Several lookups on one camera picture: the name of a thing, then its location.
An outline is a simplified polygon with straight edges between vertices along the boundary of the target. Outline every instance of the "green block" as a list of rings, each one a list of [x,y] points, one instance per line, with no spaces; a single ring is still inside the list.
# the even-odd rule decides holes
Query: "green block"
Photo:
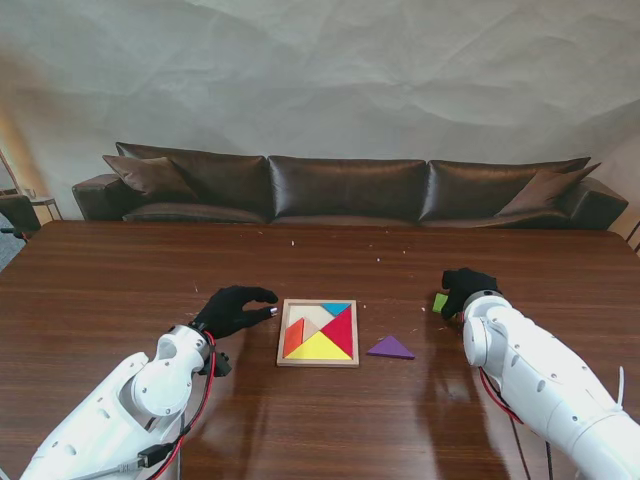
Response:
[[[440,313],[444,304],[447,303],[448,298],[449,297],[443,293],[436,293],[436,300],[433,302],[433,311]]]

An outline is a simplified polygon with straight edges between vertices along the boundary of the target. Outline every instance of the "purple triangle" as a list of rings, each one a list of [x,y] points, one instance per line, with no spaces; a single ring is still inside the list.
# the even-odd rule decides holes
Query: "purple triangle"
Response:
[[[416,356],[407,350],[407,347],[402,345],[395,337],[389,335],[380,343],[375,345],[371,350],[367,352],[367,355],[375,355],[377,357],[393,357],[393,358],[406,358],[413,360]]]

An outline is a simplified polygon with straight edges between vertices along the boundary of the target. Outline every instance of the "white wall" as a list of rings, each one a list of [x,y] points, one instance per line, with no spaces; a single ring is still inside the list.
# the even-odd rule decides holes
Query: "white wall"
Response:
[[[629,200],[629,207],[611,225],[610,230],[625,239],[640,220],[640,128],[639,133],[603,154],[602,165],[593,176]],[[631,245],[640,242],[640,231],[631,240]]]
[[[4,1],[0,148],[73,218],[71,186],[116,140],[598,156],[637,131],[638,45],[638,0]]]

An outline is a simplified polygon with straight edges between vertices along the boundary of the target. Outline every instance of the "brown table surface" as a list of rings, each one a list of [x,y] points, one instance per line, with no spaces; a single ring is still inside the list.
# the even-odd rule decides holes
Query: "brown table surface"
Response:
[[[525,478],[461,337],[430,312],[442,271],[462,266],[497,276],[610,392],[623,365],[640,418],[640,261],[614,234],[52,222],[0,274],[0,465],[17,479],[120,360],[152,356],[170,325],[240,284],[357,300],[361,364],[277,368],[279,318],[220,341],[234,370],[185,443],[183,478]],[[416,359],[364,355],[389,334]],[[518,431],[532,478],[547,478],[544,442]]]

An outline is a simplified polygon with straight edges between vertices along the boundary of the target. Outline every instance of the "throw pillow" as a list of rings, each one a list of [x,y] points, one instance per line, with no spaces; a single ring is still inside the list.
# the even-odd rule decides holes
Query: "throw pillow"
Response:
[[[496,216],[553,208],[556,200],[578,185],[600,164],[571,173],[540,171]]]
[[[197,202],[198,197],[171,161],[104,155],[105,162],[132,190],[152,202]]]

